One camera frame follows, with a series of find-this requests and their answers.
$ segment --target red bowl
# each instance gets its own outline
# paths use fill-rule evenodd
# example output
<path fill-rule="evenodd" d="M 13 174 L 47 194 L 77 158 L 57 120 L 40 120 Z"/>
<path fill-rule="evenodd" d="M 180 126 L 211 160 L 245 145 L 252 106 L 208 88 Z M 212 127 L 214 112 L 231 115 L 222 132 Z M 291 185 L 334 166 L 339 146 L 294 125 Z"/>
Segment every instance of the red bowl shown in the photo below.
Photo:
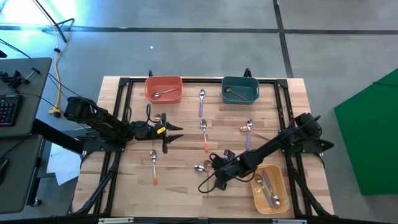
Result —
<path fill-rule="evenodd" d="M 154 98 L 155 93 L 178 88 Z M 145 81 L 145 97 L 152 103 L 178 103 L 182 96 L 182 78 L 178 76 L 149 77 Z"/>

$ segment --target spoon with orange handle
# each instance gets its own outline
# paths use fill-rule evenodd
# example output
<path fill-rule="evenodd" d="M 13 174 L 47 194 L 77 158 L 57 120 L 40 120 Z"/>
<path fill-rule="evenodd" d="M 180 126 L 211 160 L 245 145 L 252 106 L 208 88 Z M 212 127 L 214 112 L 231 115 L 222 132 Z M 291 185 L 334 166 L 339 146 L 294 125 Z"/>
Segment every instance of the spoon with orange handle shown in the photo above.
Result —
<path fill-rule="evenodd" d="M 205 137 L 205 151 L 209 151 L 209 145 L 207 145 L 207 139 L 206 139 L 206 128 L 207 128 L 207 123 L 205 119 L 202 119 L 200 121 L 200 128 L 203 130 L 203 135 Z"/>
<path fill-rule="evenodd" d="M 156 165 L 155 165 L 157 154 L 155 149 L 150 151 L 150 158 L 152 159 L 152 164 L 154 166 L 154 185 L 157 185 Z"/>

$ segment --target white paper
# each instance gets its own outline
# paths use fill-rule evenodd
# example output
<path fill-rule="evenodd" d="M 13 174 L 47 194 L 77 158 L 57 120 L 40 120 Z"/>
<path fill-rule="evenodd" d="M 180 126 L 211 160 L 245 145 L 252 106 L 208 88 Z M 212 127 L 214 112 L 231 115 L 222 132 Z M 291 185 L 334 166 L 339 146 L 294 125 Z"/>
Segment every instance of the white paper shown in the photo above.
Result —
<path fill-rule="evenodd" d="M 61 185 L 80 173 L 80 155 L 52 144 L 47 173 L 54 172 L 58 185 Z"/>

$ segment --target yellow cable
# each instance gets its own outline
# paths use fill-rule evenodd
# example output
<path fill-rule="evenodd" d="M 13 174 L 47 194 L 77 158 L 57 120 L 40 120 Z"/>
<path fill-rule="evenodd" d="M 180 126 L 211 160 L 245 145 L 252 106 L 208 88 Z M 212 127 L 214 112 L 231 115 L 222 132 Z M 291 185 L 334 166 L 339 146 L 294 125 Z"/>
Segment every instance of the yellow cable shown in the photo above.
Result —
<path fill-rule="evenodd" d="M 48 22 L 51 25 L 52 30 L 54 31 L 55 37 L 57 38 L 57 49 L 59 49 L 59 39 L 58 39 L 58 34 L 57 31 L 54 28 L 54 25 L 51 23 L 50 19 L 45 15 L 45 13 L 43 12 L 43 10 L 40 8 L 40 6 L 37 5 L 37 3 L 32 0 L 33 3 L 40 9 L 40 12 L 42 12 L 42 14 L 44 15 L 44 17 L 48 20 Z M 58 109 L 60 107 L 60 99 L 61 99 L 61 76 L 58 72 L 58 52 L 55 52 L 55 73 L 57 74 L 57 80 L 58 80 L 58 93 L 57 93 L 57 100 L 55 102 L 55 107 L 53 106 L 52 110 L 49 110 L 49 114 L 54 114 L 54 112 L 59 112 L 61 113 L 61 111 Z"/>

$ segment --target orange tray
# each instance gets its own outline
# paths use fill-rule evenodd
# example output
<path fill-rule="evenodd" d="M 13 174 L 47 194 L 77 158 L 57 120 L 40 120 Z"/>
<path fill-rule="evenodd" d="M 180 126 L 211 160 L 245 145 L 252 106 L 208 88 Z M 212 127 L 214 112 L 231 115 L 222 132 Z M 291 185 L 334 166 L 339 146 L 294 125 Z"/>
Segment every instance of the orange tray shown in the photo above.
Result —
<path fill-rule="evenodd" d="M 158 98 L 153 95 L 173 88 L 178 90 L 164 93 Z M 149 77 L 145 81 L 145 97 L 152 103 L 178 103 L 182 96 L 182 79 L 178 76 Z"/>
<path fill-rule="evenodd" d="M 277 165 L 268 164 L 259 166 L 256 170 L 256 174 L 262 176 L 262 171 L 266 171 L 268 179 L 271 182 L 272 189 L 276 195 L 278 195 L 280 200 L 279 208 L 271 208 L 267 202 L 264 192 L 261 189 L 260 184 L 258 184 L 254 179 L 250 181 L 251 190 L 253 193 L 254 204 L 259 213 L 264 215 L 284 213 L 289 209 L 289 200 L 287 198 L 286 188 L 284 184 L 284 179 L 282 172 Z"/>

